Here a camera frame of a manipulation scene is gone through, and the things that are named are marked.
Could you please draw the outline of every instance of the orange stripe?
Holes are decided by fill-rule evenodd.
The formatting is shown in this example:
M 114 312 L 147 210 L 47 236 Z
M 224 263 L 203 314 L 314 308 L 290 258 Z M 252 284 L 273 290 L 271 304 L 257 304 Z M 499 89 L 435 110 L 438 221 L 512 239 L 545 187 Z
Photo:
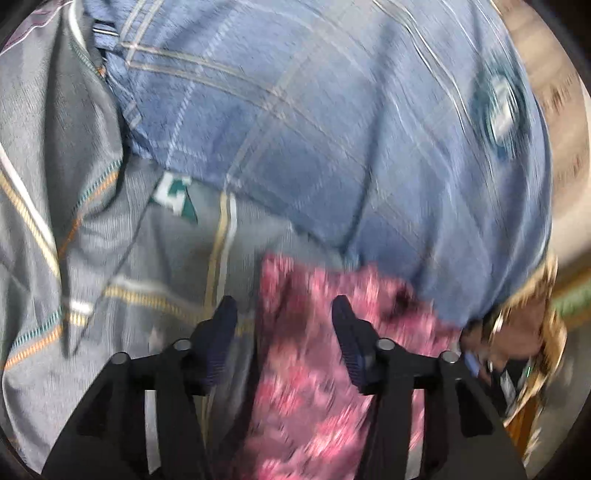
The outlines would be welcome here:
M 92 195 L 90 195 L 86 201 L 84 202 L 83 205 L 87 204 L 88 202 L 94 200 L 95 198 L 97 198 L 101 193 L 103 193 L 111 184 L 113 184 L 115 182 L 115 180 L 117 180 L 117 177 L 119 176 L 119 170 L 115 170 L 113 172 L 111 172 L 104 180 L 103 182 L 99 185 L 99 187 L 94 191 L 94 193 Z M 82 220 L 83 220 L 83 216 L 78 214 L 78 216 L 76 217 L 76 219 L 74 220 L 74 222 L 72 223 L 72 228 L 70 230 L 70 233 L 68 233 L 68 236 L 66 237 L 66 239 L 64 240 L 64 242 L 62 243 L 60 249 L 57 251 L 57 258 L 60 259 L 63 257 L 64 253 L 66 253 L 66 248 L 68 246 L 68 244 L 72 241 L 72 239 L 74 238 L 74 235 L 76 234 L 76 232 L 78 231 L 78 229 L 80 228 L 80 225 L 82 225 Z
M 22 352 L 18 352 L 12 358 L 9 358 L 6 364 L 4 365 L 4 371 L 9 370 L 10 368 L 14 367 L 14 365 L 21 362 L 28 356 L 37 353 L 39 350 L 45 348 L 47 345 L 55 342 L 61 336 L 61 330 L 61 325 L 57 325 L 48 336 L 32 344 L 29 348 L 23 350 Z

